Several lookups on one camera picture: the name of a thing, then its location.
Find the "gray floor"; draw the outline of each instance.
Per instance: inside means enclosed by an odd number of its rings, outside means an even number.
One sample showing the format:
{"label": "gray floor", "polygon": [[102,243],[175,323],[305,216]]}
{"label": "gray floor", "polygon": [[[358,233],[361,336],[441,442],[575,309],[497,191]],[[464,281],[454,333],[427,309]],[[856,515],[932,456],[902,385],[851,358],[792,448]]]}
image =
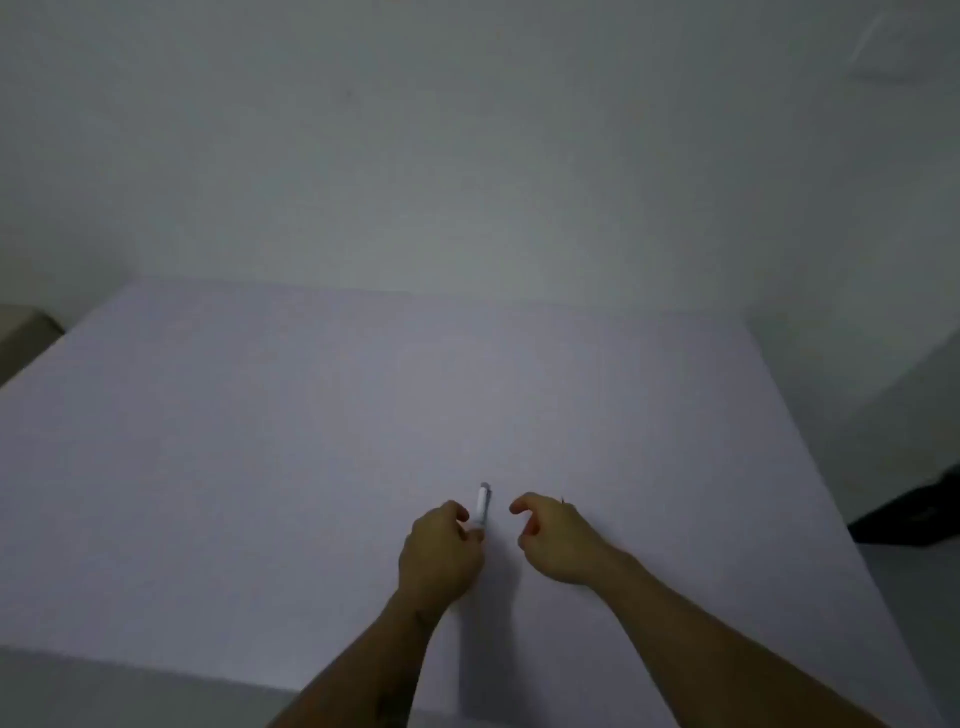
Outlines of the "gray floor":
{"label": "gray floor", "polygon": [[[289,692],[0,648],[0,725],[262,728]],[[416,714],[413,728],[485,724]]]}

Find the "right hand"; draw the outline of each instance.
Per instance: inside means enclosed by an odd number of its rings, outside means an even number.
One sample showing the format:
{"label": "right hand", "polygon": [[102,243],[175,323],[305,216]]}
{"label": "right hand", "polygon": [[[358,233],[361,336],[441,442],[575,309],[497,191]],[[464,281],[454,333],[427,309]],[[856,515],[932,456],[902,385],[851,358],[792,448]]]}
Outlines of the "right hand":
{"label": "right hand", "polygon": [[570,503],[527,493],[510,506],[514,515],[531,511],[518,540],[530,565],[565,584],[589,586],[615,549]]}

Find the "left hand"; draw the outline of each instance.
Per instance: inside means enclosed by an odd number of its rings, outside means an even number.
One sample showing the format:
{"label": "left hand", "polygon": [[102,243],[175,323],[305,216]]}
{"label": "left hand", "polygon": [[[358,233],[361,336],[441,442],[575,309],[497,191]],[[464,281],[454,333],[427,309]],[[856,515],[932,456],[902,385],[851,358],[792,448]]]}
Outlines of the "left hand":
{"label": "left hand", "polygon": [[400,554],[397,596],[427,619],[440,621],[483,569],[482,529],[465,531],[469,513],[448,500],[414,522]]}

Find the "black object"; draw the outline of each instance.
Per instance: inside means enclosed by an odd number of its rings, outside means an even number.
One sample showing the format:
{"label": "black object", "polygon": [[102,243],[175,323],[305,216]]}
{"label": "black object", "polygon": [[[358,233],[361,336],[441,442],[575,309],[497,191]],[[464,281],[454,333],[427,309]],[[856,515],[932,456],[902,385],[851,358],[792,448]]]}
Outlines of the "black object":
{"label": "black object", "polygon": [[858,544],[932,546],[960,535],[960,466],[851,523]]}

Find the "hand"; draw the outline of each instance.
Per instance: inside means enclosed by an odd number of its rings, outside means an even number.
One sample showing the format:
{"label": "hand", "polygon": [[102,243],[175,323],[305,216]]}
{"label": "hand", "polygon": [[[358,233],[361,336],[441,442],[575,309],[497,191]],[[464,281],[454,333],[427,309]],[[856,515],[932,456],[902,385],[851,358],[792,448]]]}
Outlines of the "hand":
{"label": "hand", "polygon": [[403,545],[397,595],[427,619],[440,621],[483,569],[484,531],[466,532],[458,523],[469,517],[448,500],[418,518]]}
{"label": "hand", "polygon": [[570,503],[528,493],[510,506],[513,514],[531,511],[518,540],[530,565],[565,584],[590,586],[615,549]]}

